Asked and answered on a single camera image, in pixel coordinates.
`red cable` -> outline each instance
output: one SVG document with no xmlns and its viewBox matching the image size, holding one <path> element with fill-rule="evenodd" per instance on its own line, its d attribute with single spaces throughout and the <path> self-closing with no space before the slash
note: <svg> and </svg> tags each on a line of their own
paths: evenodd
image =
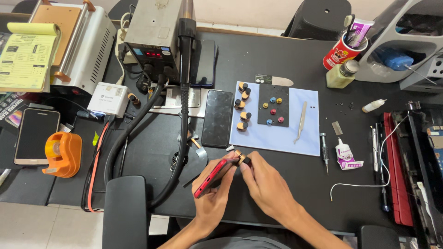
<svg viewBox="0 0 443 249">
<path fill-rule="evenodd" d="M 97 150 L 100 148 L 101 146 L 101 142 L 103 140 L 103 137 L 105 136 L 106 130 L 109 127 L 109 122 L 106 123 L 105 127 L 103 128 L 103 131 L 101 132 L 100 135 L 100 139 L 98 141 L 98 146 L 97 146 Z M 95 156 L 95 162 L 94 162 L 94 169 L 92 170 L 92 176 L 91 176 L 91 182 L 89 183 L 89 192 L 88 192 L 88 209 L 89 211 L 91 211 L 92 213 L 101 213 L 103 211 L 94 211 L 94 209 L 92 209 L 92 205 L 91 205 L 91 198 L 92 198 L 92 188 L 94 186 L 94 180 L 95 180 L 95 172 L 97 170 L 97 165 L 98 165 L 98 157 L 100 155 L 100 152 L 97 153 L 97 155 Z"/>
</svg>

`pringles-style can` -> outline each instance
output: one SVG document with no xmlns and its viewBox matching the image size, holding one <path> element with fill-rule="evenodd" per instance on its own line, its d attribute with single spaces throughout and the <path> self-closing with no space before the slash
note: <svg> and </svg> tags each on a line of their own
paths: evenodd
<svg viewBox="0 0 443 249">
<path fill-rule="evenodd" d="M 343 64 L 347 60 L 352 60 L 360 52 L 368 47 L 368 42 L 360 43 L 360 46 L 355 49 L 345 45 L 344 37 L 342 35 L 340 40 L 332 47 L 329 53 L 323 58 L 323 65 L 326 69 L 331 70 L 337 64 Z"/>
</svg>

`red smartphone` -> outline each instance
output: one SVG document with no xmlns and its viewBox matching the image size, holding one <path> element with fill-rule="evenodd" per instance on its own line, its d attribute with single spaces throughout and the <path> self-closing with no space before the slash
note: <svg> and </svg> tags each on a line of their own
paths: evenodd
<svg viewBox="0 0 443 249">
<path fill-rule="evenodd" d="M 223 176 L 228 172 L 228 170 L 234 166 L 234 163 L 237 163 L 239 158 L 231 158 L 231 159 L 222 159 L 215 168 L 211 171 L 208 177 L 206 177 L 205 181 L 200 185 L 200 187 L 195 191 L 194 197 L 200 198 L 207 194 L 209 190 L 212 188 L 214 182 L 223 178 Z"/>
</svg>

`notepad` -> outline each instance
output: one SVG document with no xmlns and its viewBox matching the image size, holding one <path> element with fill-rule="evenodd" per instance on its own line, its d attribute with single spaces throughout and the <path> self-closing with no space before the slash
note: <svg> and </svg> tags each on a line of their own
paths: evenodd
<svg viewBox="0 0 443 249">
<path fill-rule="evenodd" d="M 49 92 L 61 37 L 57 24 L 8 23 L 13 34 L 0 57 L 0 92 Z"/>
</svg>

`orange tape dispenser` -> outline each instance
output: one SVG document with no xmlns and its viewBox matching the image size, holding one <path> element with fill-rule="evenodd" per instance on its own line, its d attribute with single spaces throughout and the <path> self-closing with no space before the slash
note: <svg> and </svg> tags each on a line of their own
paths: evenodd
<svg viewBox="0 0 443 249">
<path fill-rule="evenodd" d="M 69 178 L 77 174 L 82 158 L 82 138 L 77 134 L 57 132 L 45 145 L 49 167 L 42 169 L 48 175 Z"/>
</svg>

